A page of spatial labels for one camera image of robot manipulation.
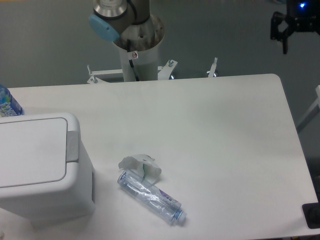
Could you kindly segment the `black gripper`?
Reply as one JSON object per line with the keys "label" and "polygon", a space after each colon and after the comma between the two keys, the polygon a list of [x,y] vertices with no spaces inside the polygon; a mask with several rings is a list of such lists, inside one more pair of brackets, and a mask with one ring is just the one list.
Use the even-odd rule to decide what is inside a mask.
{"label": "black gripper", "polygon": [[294,32],[320,32],[319,0],[287,0],[286,14],[279,11],[273,13],[270,20],[270,39],[282,43],[284,55],[288,52],[288,39]]}

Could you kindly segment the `silver robot arm blue cap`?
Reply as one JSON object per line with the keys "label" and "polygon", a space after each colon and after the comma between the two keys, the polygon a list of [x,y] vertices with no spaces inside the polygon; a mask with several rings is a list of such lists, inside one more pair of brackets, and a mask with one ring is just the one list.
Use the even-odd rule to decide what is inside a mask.
{"label": "silver robot arm blue cap", "polygon": [[[165,33],[162,21],[150,13],[148,0],[95,0],[88,22],[100,38],[126,52],[150,50]],[[313,32],[320,32],[318,0],[288,0],[286,13],[275,11],[270,20],[270,39],[282,43],[284,54],[293,33]]]}

